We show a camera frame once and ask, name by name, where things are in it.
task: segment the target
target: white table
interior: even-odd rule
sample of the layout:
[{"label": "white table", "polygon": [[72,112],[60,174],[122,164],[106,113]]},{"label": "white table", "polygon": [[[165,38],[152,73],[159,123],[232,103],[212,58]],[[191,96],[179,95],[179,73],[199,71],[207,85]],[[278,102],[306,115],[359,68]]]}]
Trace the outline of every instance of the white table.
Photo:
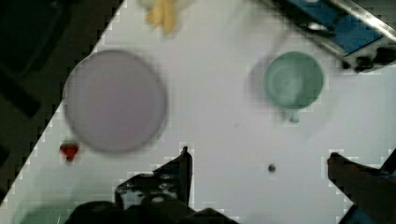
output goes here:
[{"label": "white table", "polygon": [[[273,14],[247,0],[196,1],[166,38],[145,23],[135,0],[126,0],[96,50],[132,50],[155,65],[169,93],[163,133],[122,156],[82,145],[67,165],[59,145],[73,134],[61,104],[1,205],[0,223],[41,204],[112,201],[117,185],[165,164],[185,145],[194,162],[191,207],[210,206],[240,223],[336,223],[351,202],[328,180],[326,160],[338,150],[379,168],[396,147],[394,68],[340,76],[330,53]],[[320,99],[298,125],[267,101],[264,66],[257,65],[291,50],[313,55],[326,75]]]}]

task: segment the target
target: dark floor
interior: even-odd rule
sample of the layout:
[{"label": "dark floor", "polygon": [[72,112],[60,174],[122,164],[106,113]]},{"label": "dark floor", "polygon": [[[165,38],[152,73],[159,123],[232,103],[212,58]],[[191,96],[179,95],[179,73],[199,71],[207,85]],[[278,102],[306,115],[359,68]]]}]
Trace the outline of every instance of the dark floor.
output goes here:
[{"label": "dark floor", "polygon": [[29,117],[16,106],[16,102],[0,94],[0,164],[4,160],[0,167],[0,189],[7,190],[13,183],[61,102],[70,71],[90,54],[120,2],[122,0],[74,1],[69,8],[69,22],[55,44],[50,46],[49,58],[42,68],[23,77],[10,72],[0,74],[3,88],[21,88],[28,94],[25,98],[30,97],[40,104],[35,114]]}]

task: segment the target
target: small black object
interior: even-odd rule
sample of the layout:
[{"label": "small black object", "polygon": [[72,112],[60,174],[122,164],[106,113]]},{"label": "small black object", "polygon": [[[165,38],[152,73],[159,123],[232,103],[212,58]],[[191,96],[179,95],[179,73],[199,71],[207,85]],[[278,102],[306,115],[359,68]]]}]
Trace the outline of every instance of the small black object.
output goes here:
[{"label": "small black object", "polygon": [[350,63],[347,63],[346,61],[343,61],[343,68],[344,69],[349,69],[350,68]]},{"label": "small black object", "polygon": [[381,65],[387,65],[394,62],[395,60],[396,50],[382,47],[376,50],[376,56],[373,59],[373,62]]},{"label": "small black object", "polygon": [[367,69],[370,69],[370,68],[373,68],[373,66],[374,66],[373,61],[368,56],[358,57],[356,59],[356,63],[358,64],[358,66],[356,66],[356,68],[355,68],[355,72],[357,72],[357,73],[362,72]]},{"label": "small black object", "polygon": [[270,164],[268,166],[268,171],[271,172],[271,173],[274,173],[276,171],[276,167],[273,164]]}]

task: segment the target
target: blue object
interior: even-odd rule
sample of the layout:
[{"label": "blue object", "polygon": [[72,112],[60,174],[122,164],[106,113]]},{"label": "blue object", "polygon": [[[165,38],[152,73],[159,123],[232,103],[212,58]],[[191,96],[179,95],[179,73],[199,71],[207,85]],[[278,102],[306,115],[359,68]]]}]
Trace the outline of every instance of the blue object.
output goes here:
[{"label": "blue object", "polygon": [[335,37],[332,41],[341,46],[347,54],[381,38],[381,34],[351,15],[342,18],[333,32]]},{"label": "blue object", "polygon": [[323,1],[310,3],[305,0],[289,0],[303,12],[329,28],[337,19],[338,12]]}]

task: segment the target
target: green bowl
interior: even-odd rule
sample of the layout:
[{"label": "green bowl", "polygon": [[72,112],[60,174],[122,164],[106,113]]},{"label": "green bowl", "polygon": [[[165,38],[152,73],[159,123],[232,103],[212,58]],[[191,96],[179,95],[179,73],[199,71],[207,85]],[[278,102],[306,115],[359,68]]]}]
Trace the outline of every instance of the green bowl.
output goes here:
[{"label": "green bowl", "polygon": [[323,73],[317,61],[301,52],[277,57],[265,72],[265,91],[274,104],[285,109],[292,122],[297,111],[314,103],[323,88]]}]

